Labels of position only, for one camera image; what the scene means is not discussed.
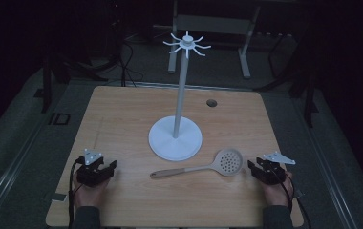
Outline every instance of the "small hole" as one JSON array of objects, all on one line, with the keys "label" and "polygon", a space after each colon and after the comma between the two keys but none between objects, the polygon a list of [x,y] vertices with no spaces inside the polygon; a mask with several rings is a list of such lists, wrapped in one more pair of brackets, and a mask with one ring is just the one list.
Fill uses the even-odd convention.
[{"label": "small hole", "polygon": [[208,107],[216,107],[218,103],[214,99],[208,99],[206,104],[208,105]]}]

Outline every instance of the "cable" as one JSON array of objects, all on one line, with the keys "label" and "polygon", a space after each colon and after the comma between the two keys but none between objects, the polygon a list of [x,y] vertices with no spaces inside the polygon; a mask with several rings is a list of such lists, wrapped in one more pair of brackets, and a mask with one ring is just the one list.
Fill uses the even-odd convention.
[{"label": "cable", "polygon": [[76,159],[74,164],[72,165],[71,173],[70,173],[70,176],[69,176],[69,192],[68,192],[68,197],[69,197],[69,226],[68,226],[68,228],[72,228],[72,224],[74,223],[74,218],[75,218],[75,213],[74,213],[74,196],[75,196],[75,193],[72,190],[72,183],[74,181],[74,170],[75,170],[75,166],[76,166],[77,163],[79,163],[79,158]]},{"label": "cable", "polygon": [[82,186],[83,186],[83,184],[80,184],[80,185],[76,188],[76,190],[74,191],[74,196],[76,195],[77,190],[79,190]]},{"label": "cable", "polygon": [[[120,17],[122,15],[120,15],[120,12],[119,12],[119,5],[116,3],[116,1],[113,1],[112,4],[109,3],[109,1],[103,1],[104,3],[104,13],[105,13],[105,16],[106,18],[108,18],[108,20],[110,20],[109,23],[111,23],[110,25],[110,29],[109,31],[112,31],[113,33],[113,36],[114,36],[114,39],[113,39],[113,42],[114,44],[116,45],[116,48],[119,49],[119,53],[117,53],[116,51],[114,51],[114,53],[112,53],[112,55],[108,58],[108,62],[107,63],[104,63],[104,64],[101,64],[99,66],[95,66],[95,67],[86,67],[86,68],[89,68],[91,70],[93,70],[94,72],[101,72],[101,71],[104,71],[104,70],[107,70],[111,67],[114,67],[119,59],[120,59],[120,50],[121,50],[121,47],[119,47],[119,43],[121,41],[119,41],[119,39],[122,39],[121,37],[121,34],[118,35],[119,33],[121,33],[122,31],[118,30],[116,28],[116,25],[119,24],[119,23],[122,23]],[[105,45],[104,45],[104,49],[103,51],[104,52],[107,52],[107,45],[108,45],[108,38],[109,38],[109,32],[105,32]]]},{"label": "cable", "polygon": [[[291,186],[292,186],[292,196],[294,197],[295,194],[295,185],[294,182],[292,181],[291,177],[289,177],[288,175],[286,175],[286,177],[289,179],[289,181],[291,182]],[[301,211],[304,213],[304,216],[306,218],[307,221],[307,225],[309,226],[309,229],[312,229],[312,226],[310,224],[310,217],[306,211],[306,209],[304,208],[303,204],[301,203],[300,199],[297,199],[298,202],[298,206],[300,206]]]},{"label": "cable", "polygon": [[269,164],[269,170],[276,176],[276,178],[279,180],[280,185],[282,186],[284,192],[286,193],[286,197],[287,197],[287,201],[288,201],[288,208],[289,211],[292,211],[292,199],[294,197],[294,186],[292,184],[292,180],[289,178],[289,180],[291,181],[291,185],[292,185],[292,195],[290,196],[290,194],[288,193],[288,190],[286,188],[286,186],[284,185],[283,181],[277,176],[277,174],[274,172],[273,168],[271,167],[271,165]]},{"label": "cable", "polygon": [[277,49],[277,46],[279,46],[279,44],[282,42],[283,38],[286,37],[286,35],[281,35],[279,37],[279,39],[277,40],[276,44],[274,44],[273,48],[270,50],[270,52],[268,52],[268,64],[270,65],[271,68],[271,74],[273,75],[274,78],[276,78],[276,73],[274,72],[274,67],[273,67],[273,61],[271,61],[271,54]]},{"label": "cable", "polygon": [[127,59],[127,62],[124,63],[122,58],[119,59],[119,63],[121,65],[121,68],[122,68],[122,73],[121,73],[121,87],[126,87],[126,76],[128,76],[128,78],[131,80],[131,82],[134,84],[134,87],[136,87],[137,85],[135,84],[135,81],[133,79],[133,77],[131,76],[131,74],[129,72],[132,72],[132,73],[137,73],[141,76],[141,78],[139,80],[142,80],[144,75],[142,73],[138,73],[136,71],[132,71],[128,68],[128,64],[130,63],[133,55],[134,55],[134,49],[129,45],[127,44],[126,42],[123,43],[124,46],[128,47],[128,49],[130,50],[130,56],[128,57]]}]

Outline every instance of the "wooden table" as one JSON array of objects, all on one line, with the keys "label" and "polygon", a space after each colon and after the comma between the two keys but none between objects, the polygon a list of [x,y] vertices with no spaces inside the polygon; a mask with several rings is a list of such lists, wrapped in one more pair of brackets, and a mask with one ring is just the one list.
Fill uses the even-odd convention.
[{"label": "wooden table", "polygon": [[[208,99],[218,105],[209,107]],[[235,148],[247,161],[279,151],[262,97],[256,93],[186,90],[182,115],[203,134],[199,152],[182,162],[159,158],[148,134],[159,119],[174,115],[177,90],[96,87],[83,117],[56,192],[66,194],[70,169],[85,148],[101,151],[106,164],[117,168],[101,207],[104,226],[128,227],[250,227],[262,225],[266,206],[259,182],[246,162],[234,177],[199,171],[162,179],[152,172],[209,164],[223,148]],[[68,202],[52,202],[46,221],[69,222]],[[294,201],[295,226],[303,217]]]}]

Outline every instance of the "white round base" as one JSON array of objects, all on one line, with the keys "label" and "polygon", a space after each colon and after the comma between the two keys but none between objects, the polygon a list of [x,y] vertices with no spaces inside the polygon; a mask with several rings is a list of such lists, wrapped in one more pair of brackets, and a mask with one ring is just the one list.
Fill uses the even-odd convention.
[{"label": "white round base", "polygon": [[175,117],[157,121],[149,132],[152,150],[163,159],[182,161],[194,156],[201,148],[203,135],[200,128],[188,118],[181,117],[179,137],[173,137]]}]

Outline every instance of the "white vertical pole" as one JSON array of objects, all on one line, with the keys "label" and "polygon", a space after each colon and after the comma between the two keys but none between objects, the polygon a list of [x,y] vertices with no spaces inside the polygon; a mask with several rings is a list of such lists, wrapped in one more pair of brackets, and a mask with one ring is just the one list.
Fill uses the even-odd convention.
[{"label": "white vertical pole", "polygon": [[175,115],[175,127],[173,129],[173,137],[179,137],[179,127],[181,125],[181,116],[182,116],[182,104],[184,101],[184,86],[185,79],[187,77],[187,69],[188,69],[188,59],[186,56],[186,50],[182,49],[181,53],[181,74],[179,78],[179,92],[178,92],[178,106],[176,109]]}]

